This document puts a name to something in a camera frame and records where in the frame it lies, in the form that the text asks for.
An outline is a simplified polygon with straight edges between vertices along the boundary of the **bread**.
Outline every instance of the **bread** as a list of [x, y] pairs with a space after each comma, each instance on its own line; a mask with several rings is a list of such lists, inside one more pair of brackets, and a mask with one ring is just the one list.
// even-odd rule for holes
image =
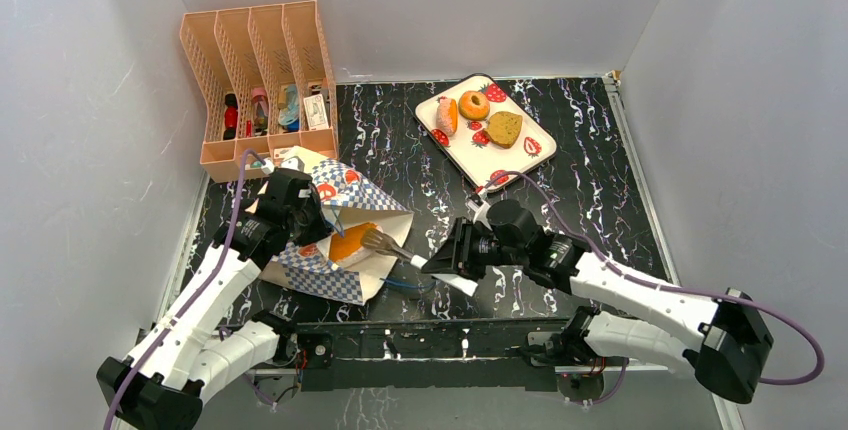
[[442, 97], [439, 99], [439, 108], [436, 110], [436, 127], [452, 137], [459, 127], [459, 114], [456, 109], [456, 100]]
[[521, 123], [523, 121], [521, 115], [498, 112], [489, 118], [489, 126], [484, 131], [493, 143], [503, 148], [510, 148], [521, 134]]
[[382, 231], [382, 228], [376, 223], [363, 223], [346, 228], [344, 237], [338, 233], [333, 235], [333, 238], [330, 239], [330, 255], [328, 255], [330, 261], [342, 268], [347, 268], [371, 256], [373, 251], [363, 247], [361, 243], [362, 236], [369, 228]]
[[481, 92], [465, 92], [459, 97], [459, 113], [469, 120], [485, 120], [489, 116], [489, 99]]

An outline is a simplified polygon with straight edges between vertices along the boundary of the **paper bag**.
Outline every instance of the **paper bag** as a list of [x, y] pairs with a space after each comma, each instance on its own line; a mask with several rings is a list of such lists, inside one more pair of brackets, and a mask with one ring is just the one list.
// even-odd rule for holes
[[[312, 175], [321, 196], [324, 218], [337, 231], [373, 222], [398, 244], [406, 241], [412, 227], [412, 212], [353, 168], [301, 147], [288, 150], [280, 160], [280, 166]], [[271, 259], [259, 278], [330, 300], [364, 304], [383, 286], [383, 279], [388, 277], [397, 259], [373, 253], [348, 268], [341, 268], [327, 258], [330, 243], [331, 237], [305, 247], [290, 242], [281, 254]]]

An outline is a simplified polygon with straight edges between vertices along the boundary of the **strawberry print tray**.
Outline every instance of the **strawberry print tray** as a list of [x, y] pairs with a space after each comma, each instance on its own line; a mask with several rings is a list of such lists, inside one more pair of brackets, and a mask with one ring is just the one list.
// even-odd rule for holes
[[[452, 137], [448, 137], [436, 127], [439, 98], [453, 98], [459, 103], [459, 98], [468, 90], [480, 91], [486, 95], [491, 108], [489, 116], [501, 111], [521, 115], [523, 118], [521, 134], [512, 148], [502, 148], [489, 142], [486, 134], [483, 133], [488, 121], [475, 122], [460, 115], [459, 126]], [[415, 118], [477, 187], [485, 185], [499, 172], [512, 170], [527, 173], [556, 153], [556, 142], [553, 137], [486, 75], [472, 75], [444, 92], [421, 102], [415, 107]], [[516, 178], [515, 176], [503, 177], [490, 191], [501, 188]]]

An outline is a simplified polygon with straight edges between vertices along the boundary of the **drawer organizer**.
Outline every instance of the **drawer organizer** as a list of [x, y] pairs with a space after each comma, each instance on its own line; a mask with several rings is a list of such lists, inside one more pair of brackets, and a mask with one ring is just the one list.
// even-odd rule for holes
[[[298, 145], [338, 158], [336, 81], [316, 1], [187, 13], [180, 41], [206, 101], [200, 165], [212, 180], [238, 179], [238, 160], [248, 148], [273, 157]], [[290, 85], [297, 89], [300, 107], [297, 131], [287, 131], [278, 121]], [[267, 134], [253, 136], [248, 135], [256, 117], [252, 94], [260, 87], [267, 94]], [[313, 130], [303, 99], [319, 87], [329, 100], [329, 128]], [[238, 123], [235, 138], [225, 140], [225, 95], [230, 93], [238, 102]], [[262, 171], [248, 168], [246, 175], [257, 178]]]

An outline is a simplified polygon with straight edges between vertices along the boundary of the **marble pattern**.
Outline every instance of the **marble pattern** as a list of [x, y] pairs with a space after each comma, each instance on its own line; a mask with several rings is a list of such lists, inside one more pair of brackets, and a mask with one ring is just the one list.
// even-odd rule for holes
[[[498, 84], [557, 141], [557, 154], [531, 172], [551, 192], [556, 209], [575, 229], [631, 267], [666, 278], [658, 247], [638, 192], [625, 147], [600, 78], [500, 80]], [[418, 103], [450, 82], [340, 85], [340, 160], [355, 167], [415, 212], [406, 248], [434, 252], [455, 216], [467, 215], [473, 191], [459, 170], [418, 125]], [[245, 185], [255, 194], [260, 180]], [[210, 183], [195, 234], [189, 271], [200, 263], [215, 229], [229, 214], [235, 184]], [[540, 195], [524, 182], [504, 193], [519, 199], [538, 222], [554, 218]], [[426, 284], [429, 278], [397, 264], [392, 278]], [[268, 308], [298, 322], [394, 321], [452, 318], [570, 316], [583, 301], [546, 290], [512, 267], [493, 269], [474, 297], [439, 282], [428, 292], [384, 287], [364, 306], [331, 302], [254, 282], [233, 303], [223, 323], [240, 325]]]

